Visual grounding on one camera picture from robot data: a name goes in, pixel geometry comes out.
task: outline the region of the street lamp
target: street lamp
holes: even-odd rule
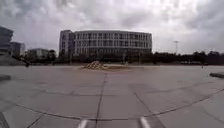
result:
[[[180,43],[179,41],[174,41],[174,43],[176,44],[176,55],[178,54],[178,44]]]

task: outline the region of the paved ground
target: paved ground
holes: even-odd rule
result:
[[[223,128],[224,67],[148,66],[103,72],[80,67],[0,67],[0,128]]]

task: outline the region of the sky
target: sky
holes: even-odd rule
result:
[[[0,26],[26,48],[59,49],[61,30],[152,33],[153,52],[224,52],[224,0],[0,0]]]

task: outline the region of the building facade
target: building facade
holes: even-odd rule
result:
[[[0,54],[10,53],[10,41],[12,40],[13,31],[0,26]]]
[[[27,56],[32,59],[46,59],[48,57],[48,50],[43,48],[30,49]]]
[[[19,42],[10,43],[10,55],[11,56],[22,56],[25,54],[25,44]]]
[[[129,31],[76,31],[64,30],[60,33],[59,53],[71,57],[84,54],[144,54],[152,52],[150,33]]]

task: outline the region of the distant building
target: distant building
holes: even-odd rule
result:
[[[63,30],[60,33],[59,55],[68,55],[69,42],[73,42],[74,33],[71,30]]]
[[[21,56],[25,55],[25,44],[19,42],[10,43],[10,55],[11,56]]]
[[[33,59],[46,59],[48,56],[48,50],[43,49],[43,48],[35,48],[35,49],[30,49],[27,52],[27,55],[29,58]]]
[[[10,53],[10,41],[12,40],[13,31],[0,26],[0,54]]]
[[[64,30],[60,33],[59,55],[70,58],[76,55],[114,54],[126,56],[152,52],[152,34],[130,31],[93,30],[75,31]]]

